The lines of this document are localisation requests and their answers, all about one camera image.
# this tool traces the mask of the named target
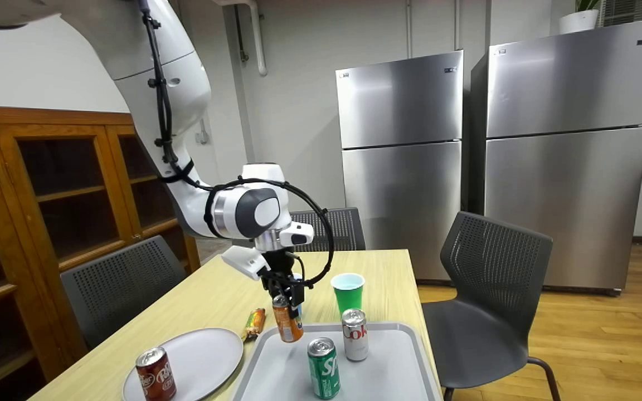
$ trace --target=soda can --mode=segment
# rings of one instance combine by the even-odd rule
[[[368,358],[368,330],[366,314],[361,310],[345,310],[342,316],[343,327],[343,354],[348,360],[366,360]]]
[[[272,308],[275,308],[275,319],[277,319],[277,327],[280,327],[280,337],[283,344],[295,344],[303,337],[303,327],[300,324],[300,316],[293,316],[290,302],[286,301],[283,293],[277,293],[272,299]]]
[[[136,358],[144,394],[147,401],[173,401],[179,387],[169,370],[168,351],[151,348]]]
[[[312,374],[314,397],[332,399],[342,389],[336,345],[322,337],[307,344],[307,368]]]

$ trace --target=green cup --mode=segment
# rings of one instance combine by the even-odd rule
[[[343,271],[330,278],[330,286],[336,291],[340,314],[345,310],[361,310],[363,308],[363,286],[366,278],[361,273]]]

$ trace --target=black chair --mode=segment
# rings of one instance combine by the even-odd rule
[[[314,242],[300,250],[327,250],[322,219],[314,211],[293,211],[293,219],[314,228]],[[361,216],[358,207],[327,209],[325,219],[335,231],[335,250],[366,250]]]
[[[140,314],[186,278],[166,239],[151,236],[61,273],[89,348]]]
[[[560,399],[550,366],[527,349],[550,248],[547,236],[458,214],[442,250],[458,299],[424,305],[448,401],[456,387],[498,381],[527,363],[545,368],[550,397]]]

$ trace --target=wooden table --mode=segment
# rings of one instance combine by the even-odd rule
[[[307,273],[314,276],[325,255],[305,251],[302,259]],[[340,324],[330,288],[330,276],[340,271],[360,271],[366,276],[363,310],[368,320],[398,320],[418,332],[437,381],[409,251],[336,251],[330,273],[312,291],[305,291],[303,324]],[[271,297],[261,282],[214,259],[53,378],[33,399],[121,399],[125,377],[140,351],[204,327],[241,332],[255,308],[267,308],[266,330],[277,327]],[[246,360],[252,351],[255,344],[246,345]],[[213,399],[233,399],[239,377],[241,370]]]

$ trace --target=refrigerator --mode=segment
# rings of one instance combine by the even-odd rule
[[[470,76],[463,207],[553,236],[548,288],[626,286],[642,23],[492,45]]]
[[[336,71],[343,185],[368,250],[409,250],[420,280],[447,280],[459,209],[463,53]]]

